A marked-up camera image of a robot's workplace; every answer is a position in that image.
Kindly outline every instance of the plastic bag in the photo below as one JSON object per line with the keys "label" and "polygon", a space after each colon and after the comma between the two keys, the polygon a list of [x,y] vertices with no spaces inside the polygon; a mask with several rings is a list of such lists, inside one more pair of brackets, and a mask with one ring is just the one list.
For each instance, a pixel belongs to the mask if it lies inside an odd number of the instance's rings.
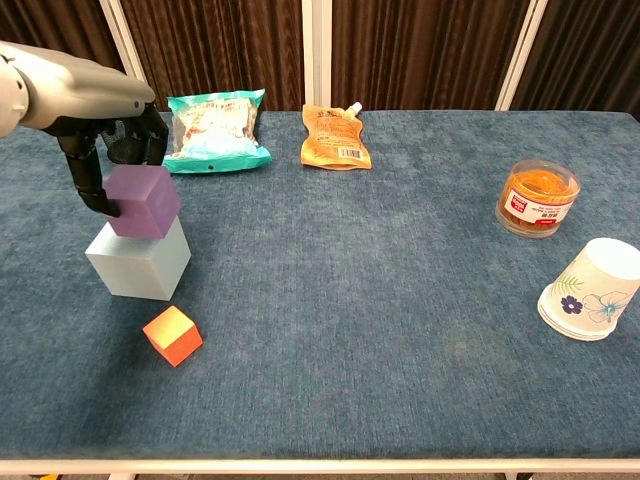
{"label": "plastic bag", "polygon": [[341,108],[302,107],[302,120],[309,136],[302,144],[303,165],[327,170],[371,168],[371,156],[360,140],[362,122],[356,118],[362,105]]}
{"label": "plastic bag", "polygon": [[169,97],[173,152],[171,173],[217,173],[257,168],[271,154],[253,136],[264,89]]}

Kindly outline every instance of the floral paper cup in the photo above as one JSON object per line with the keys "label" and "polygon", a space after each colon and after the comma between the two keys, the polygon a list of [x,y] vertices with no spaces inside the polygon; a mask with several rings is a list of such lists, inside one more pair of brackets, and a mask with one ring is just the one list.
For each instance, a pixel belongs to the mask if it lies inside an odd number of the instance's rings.
{"label": "floral paper cup", "polygon": [[613,238],[587,243],[538,300],[538,312],[554,330],[577,340],[601,340],[613,332],[640,286],[640,251]]}

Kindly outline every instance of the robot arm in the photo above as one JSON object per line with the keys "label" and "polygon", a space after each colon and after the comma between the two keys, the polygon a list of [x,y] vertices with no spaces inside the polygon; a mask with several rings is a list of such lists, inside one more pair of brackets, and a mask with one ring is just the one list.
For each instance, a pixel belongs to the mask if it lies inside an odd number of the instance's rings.
{"label": "robot arm", "polygon": [[57,137],[78,193],[117,217],[102,188],[98,134],[114,163],[160,165],[169,129],[144,82],[90,60],[0,42],[0,138],[17,125]]}

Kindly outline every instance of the barcode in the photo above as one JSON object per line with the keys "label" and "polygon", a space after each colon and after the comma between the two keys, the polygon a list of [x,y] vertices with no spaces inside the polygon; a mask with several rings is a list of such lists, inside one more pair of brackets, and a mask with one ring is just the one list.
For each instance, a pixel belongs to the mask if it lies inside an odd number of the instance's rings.
{"label": "barcode", "polygon": [[357,158],[358,160],[362,158],[362,152],[360,150],[353,150],[351,148],[339,149],[338,155],[342,158]]}

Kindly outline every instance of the stacked blocks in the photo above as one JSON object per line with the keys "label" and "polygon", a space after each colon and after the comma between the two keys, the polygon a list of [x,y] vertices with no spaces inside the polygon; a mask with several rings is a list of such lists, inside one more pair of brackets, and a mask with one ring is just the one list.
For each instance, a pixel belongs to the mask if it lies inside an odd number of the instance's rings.
{"label": "stacked blocks", "polygon": [[193,321],[173,306],[149,322],[142,330],[153,347],[174,367],[203,343]]}
{"label": "stacked blocks", "polygon": [[91,242],[89,261],[113,295],[169,300],[191,258],[169,172],[117,165],[104,188],[121,213]]}

